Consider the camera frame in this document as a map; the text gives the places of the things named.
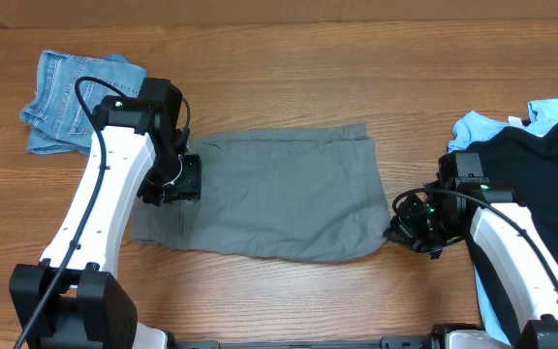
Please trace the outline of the grey cotton shorts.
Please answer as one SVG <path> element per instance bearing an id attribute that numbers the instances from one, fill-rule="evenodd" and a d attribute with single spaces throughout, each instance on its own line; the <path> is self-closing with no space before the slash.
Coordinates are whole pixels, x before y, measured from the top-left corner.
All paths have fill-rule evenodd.
<path id="1" fill-rule="evenodd" d="M 195 139 L 201 197 L 136 201 L 137 243 L 338 263 L 386 241 L 388 200 L 365 125 L 253 130 Z"/>

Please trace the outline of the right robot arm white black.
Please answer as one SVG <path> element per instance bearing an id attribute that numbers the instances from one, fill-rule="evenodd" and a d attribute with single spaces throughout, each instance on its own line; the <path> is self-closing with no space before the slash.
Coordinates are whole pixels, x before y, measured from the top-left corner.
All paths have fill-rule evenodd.
<path id="1" fill-rule="evenodd" d="M 387 240 L 440 257 L 466 242 L 491 319 L 489 344 L 558 348 L 558 264 L 542 241 L 528 205 L 506 182 L 486 175 L 476 152 L 439 160 L 435 181 L 392 203 Z"/>

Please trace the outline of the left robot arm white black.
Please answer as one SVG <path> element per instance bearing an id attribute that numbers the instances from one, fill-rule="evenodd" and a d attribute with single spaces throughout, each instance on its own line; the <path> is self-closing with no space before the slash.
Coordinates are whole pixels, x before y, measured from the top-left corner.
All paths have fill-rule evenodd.
<path id="1" fill-rule="evenodd" d="M 173 348 L 172 333 L 140 322 L 117 270 L 135 199 L 201 197 L 202 160 L 188 151 L 190 127 L 177 125 L 189 103 L 170 80 L 146 78 L 137 97 L 113 88 L 82 109 L 94 134 L 77 192 L 39 263 L 16 265 L 10 278 L 15 347 Z"/>

